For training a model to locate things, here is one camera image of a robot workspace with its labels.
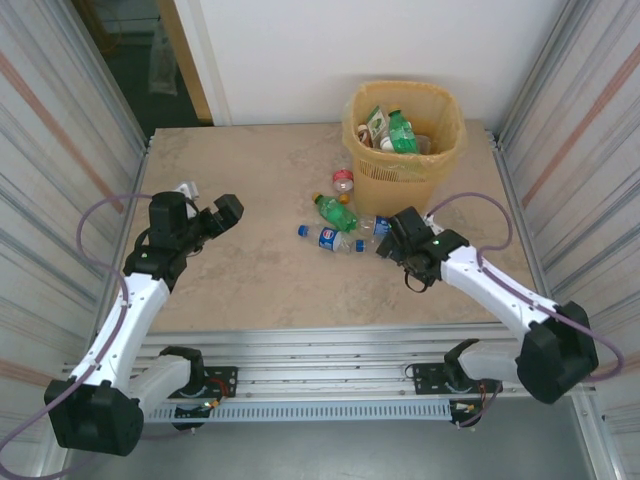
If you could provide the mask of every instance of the plastic bag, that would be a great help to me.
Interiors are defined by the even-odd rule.
[[[178,95],[176,88],[176,56],[162,19],[156,23],[149,58],[149,93]]]

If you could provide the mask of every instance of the corrugated metal wall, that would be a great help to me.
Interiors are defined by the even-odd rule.
[[[551,292],[627,357],[598,391],[640,478],[640,2],[572,2],[555,34],[500,139]]]
[[[84,210],[134,188],[142,133],[64,1],[0,3],[0,437],[42,407],[44,386],[83,353],[106,288],[74,247]],[[125,205],[84,241],[114,259]],[[33,464],[48,419],[3,452]]]

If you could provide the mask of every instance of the floor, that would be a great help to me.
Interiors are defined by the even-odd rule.
[[[144,135],[150,137],[156,128],[200,126],[179,72],[176,96],[149,93],[150,53],[150,45],[122,45],[105,58]]]
[[[126,458],[99,457],[71,478],[588,480],[584,451],[570,399],[518,398],[496,401],[475,431],[444,421],[205,425],[143,440]]]

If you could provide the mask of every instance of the yellow trash can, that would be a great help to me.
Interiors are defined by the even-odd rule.
[[[429,155],[387,153],[363,145],[358,125],[379,105],[399,105],[416,135],[431,139]],[[455,168],[467,146],[458,102],[437,85],[382,81],[361,85],[342,120],[342,141],[353,155],[358,213],[391,216],[409,206],[424,212],[435,187]]]

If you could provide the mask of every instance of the bottle label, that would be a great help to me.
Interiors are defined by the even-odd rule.
[[[318,238],[318,246],[333,251],[333,242],[336,240],[337,230],[333,228],[323,228]]]
[[[351,173],[351,171],[344,168],[342,170],[338,170],[336,173],[333,174],[334,182],[342,179],[353,180],[353,173]]]
[[[386,235],[391,227],[389,226],[389,220],[384,217],[376,217],[376,225],[373,227],[374,235]]]

